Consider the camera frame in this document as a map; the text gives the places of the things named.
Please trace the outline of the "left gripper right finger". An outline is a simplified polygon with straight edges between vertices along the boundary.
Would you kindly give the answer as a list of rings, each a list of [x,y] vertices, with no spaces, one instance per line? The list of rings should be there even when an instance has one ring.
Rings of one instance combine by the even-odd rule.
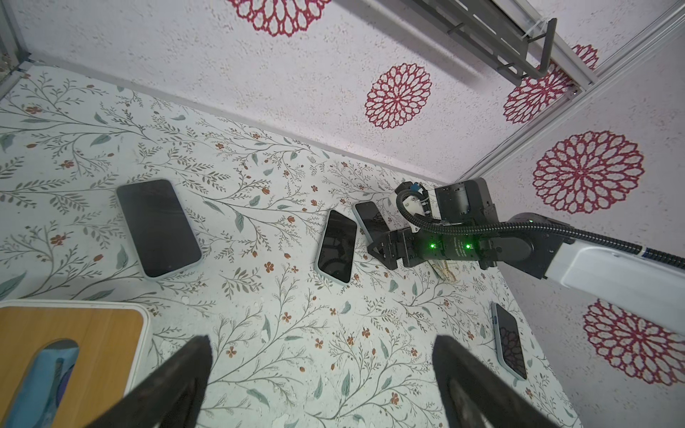
[[[555,425],[452,337],[436,337],[432,360],[449,427]]]

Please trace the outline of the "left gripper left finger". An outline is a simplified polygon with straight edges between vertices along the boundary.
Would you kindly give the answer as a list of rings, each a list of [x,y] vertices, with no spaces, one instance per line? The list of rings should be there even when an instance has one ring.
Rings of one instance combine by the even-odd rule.
[[[192,337],[91,427],[195,427],[203,405],[212,346],[207,335]]]

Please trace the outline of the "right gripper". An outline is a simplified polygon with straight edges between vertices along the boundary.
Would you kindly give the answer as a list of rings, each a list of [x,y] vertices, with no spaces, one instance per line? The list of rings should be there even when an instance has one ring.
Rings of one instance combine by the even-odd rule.
[[[486,181],[482,178],[458,182],[443,187],[427,188],[431,192],[433,219],[420,215],[426,222],[457,226],[485,226],[499,221]],[[481,239],[472,235],[449,236],[411,227],[417,235],[414,250],[421,260],[475,261],[481,269],[497,266],[496,261],[485,258],[479,245]],[[367,246],[367,252],[387,269],[398,268],[401,255],[401,232],[390,231],[380,235]]]

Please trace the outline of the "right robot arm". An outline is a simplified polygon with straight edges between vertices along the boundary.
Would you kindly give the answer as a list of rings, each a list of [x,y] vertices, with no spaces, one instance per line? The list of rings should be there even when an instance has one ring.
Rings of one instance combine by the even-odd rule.
[[[684,331],[684,260],[646,246],[586,232],[535,213],[499,221],[482,178],[427,189],[404,182],[389,199],[406,228],[392,230],[372,202],[353,212],[367,251],[387,269],[430,260],[502,262],[615,304],[676,333]]]

